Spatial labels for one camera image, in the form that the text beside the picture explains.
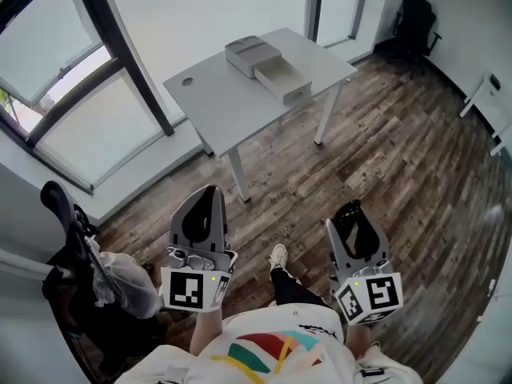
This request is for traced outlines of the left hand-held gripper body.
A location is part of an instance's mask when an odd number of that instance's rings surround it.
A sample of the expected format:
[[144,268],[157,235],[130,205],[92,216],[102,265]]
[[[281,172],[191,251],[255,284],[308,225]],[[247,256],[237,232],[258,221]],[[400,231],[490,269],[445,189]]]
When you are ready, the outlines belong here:
[[221,307],[238,254],[211,252],[184,246],[166,248],[167,265],[161,268],[163,306],[209,313]]

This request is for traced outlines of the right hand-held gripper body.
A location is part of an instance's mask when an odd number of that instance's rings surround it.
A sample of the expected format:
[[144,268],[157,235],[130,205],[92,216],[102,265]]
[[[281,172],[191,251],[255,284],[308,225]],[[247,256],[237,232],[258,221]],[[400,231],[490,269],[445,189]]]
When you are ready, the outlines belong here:
[[351,276],[330,280],[331,295],[350,326],[383,320],[403,307],[402,280],[389,260],[380,260]]

